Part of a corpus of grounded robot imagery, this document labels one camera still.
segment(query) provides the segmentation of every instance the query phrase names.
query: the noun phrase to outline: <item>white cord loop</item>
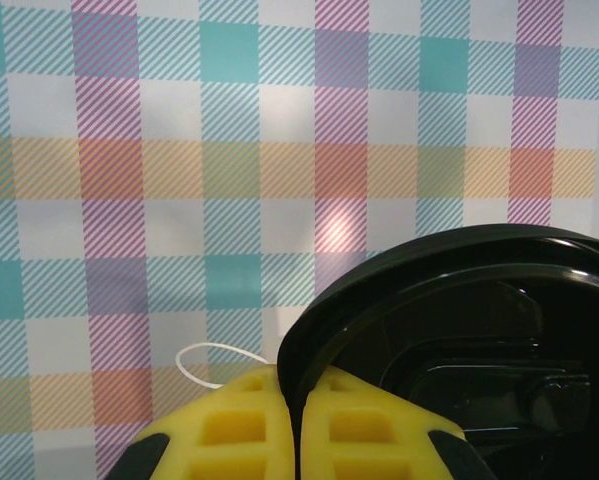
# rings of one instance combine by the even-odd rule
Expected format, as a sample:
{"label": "white cord loop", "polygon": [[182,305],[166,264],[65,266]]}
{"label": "white cord loop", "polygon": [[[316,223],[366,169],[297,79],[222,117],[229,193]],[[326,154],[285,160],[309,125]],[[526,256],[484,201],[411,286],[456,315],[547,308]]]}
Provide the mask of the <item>white cord loop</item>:
{"label": "white cord loop", "polygon": [[177,365],[177,368],[179,369],[179,371],[181,373],[183,373],[186,377],[188,377],[190,380],[192,380],[193,382],[201,385],[202,387],[212,388],[213,390],[216,390],[217,388],[221,388],[221,387],[223,387],[223,385],[220,383],[210,383],[210,382],[206,382],[205,380],[201,380],[199,377],[196,377],[192,373],[190,373],[186,369],[186,367],[184,367],[183,364],[181,363],[181,356],[184,353],[187,353],[191,350],[195,350],[196,348],[201,348],[201,347],[223,348],[224,350],[229,350],[231,352],[239,353],[246,357],[250,357],[253,360],[257,360],[258,362],[268,364],[268,360],[266,360],[263,357],[260,357],[257,354],[254,354],[247,350],[243,350],[241,348],[232,347],[230,345],[225,345],[223,343],[212,343],[212,342],[193,343],[192,345],[188,345],[187,347],[179,350],[179,352],[177,352],[177,356],[175,357],[175,364]]}

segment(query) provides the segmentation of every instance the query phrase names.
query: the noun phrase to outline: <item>checkered fabric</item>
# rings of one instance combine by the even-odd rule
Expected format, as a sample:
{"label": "checkered fabric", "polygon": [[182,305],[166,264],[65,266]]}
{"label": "checkered fabric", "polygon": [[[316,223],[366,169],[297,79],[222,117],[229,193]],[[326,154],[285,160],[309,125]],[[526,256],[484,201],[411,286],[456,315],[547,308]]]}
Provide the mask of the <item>checkered fabric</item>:
{"label": "checkered fabric", "polygon": [[177,350],[274,357],[386,248],[589,233],[598,118],[599,0],[3,0],[0,480],[102,477]]}

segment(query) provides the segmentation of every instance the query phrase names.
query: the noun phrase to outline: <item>plaid backdrop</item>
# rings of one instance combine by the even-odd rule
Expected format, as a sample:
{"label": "plaid backdrop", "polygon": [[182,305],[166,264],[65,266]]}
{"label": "plaid backdrop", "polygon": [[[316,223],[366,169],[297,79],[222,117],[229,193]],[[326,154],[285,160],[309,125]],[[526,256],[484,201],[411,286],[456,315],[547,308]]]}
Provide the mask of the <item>plaid backdrop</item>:
{"label": "plaid backdrop", "polygon": [[599,0],[0,2],[0,480],[101,477],[178,349],[274,359],[397,243],[590,233],[598,118]]}

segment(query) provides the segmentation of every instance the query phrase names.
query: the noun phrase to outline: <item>black plastic container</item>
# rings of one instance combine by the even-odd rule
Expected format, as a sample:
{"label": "black plastic container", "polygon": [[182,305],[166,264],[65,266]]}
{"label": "black plastic container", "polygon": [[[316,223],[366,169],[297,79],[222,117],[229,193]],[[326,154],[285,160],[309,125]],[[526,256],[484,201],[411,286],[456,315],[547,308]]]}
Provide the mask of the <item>black plastic container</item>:
{"label": "black plastic container", "polygon": [[599,478],[599,240],[462,228],[341,277],[279,351],[297,456],[330,364],[457,422],[500,480]]}

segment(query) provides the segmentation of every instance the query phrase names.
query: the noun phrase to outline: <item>white string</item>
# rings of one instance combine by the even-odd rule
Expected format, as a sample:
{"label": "white string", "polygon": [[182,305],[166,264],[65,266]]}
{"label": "white string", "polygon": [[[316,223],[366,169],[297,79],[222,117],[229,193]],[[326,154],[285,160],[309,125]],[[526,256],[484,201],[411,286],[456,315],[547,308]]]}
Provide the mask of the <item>white string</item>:
{"label": "white string", "polygon": [[205,380],[201,380],[199,377],[196,377],[192,373],[190,373],[186,369],[186,367],[184,367],[183,364],[181,363],[181,356],[184,353],[187,353],[191,350],[194,350],[196,348],[201,348],[201,347],[223,348],[224,350],[229,350],[231,352],[239,353],[241,355],[245,355],[246,357],[250,357],[253,360],[257,360],[258,362],[268,364],[268,360],[266,360],[265,358],[260,357],[259,355],[254,354],[252,352],[249,352],[248,350],[242,350],[241,348],[232,347],[230,345],[225,345],[223,343],[211,343],[211,342],[193,343],[192,345],[188,345],[187,347],[182,348],[181,350],[179,350],[179,352],[177,352],[177,356],[175,357],[175,364],[177,365],[177,368],[179,369],[179,371],[181,373],[183,373],[190,380],[201,385],[202,387],[217,389],[217,388],[223,387],[223,385],[220,383],[210,383],[210,382],[206,382]]}

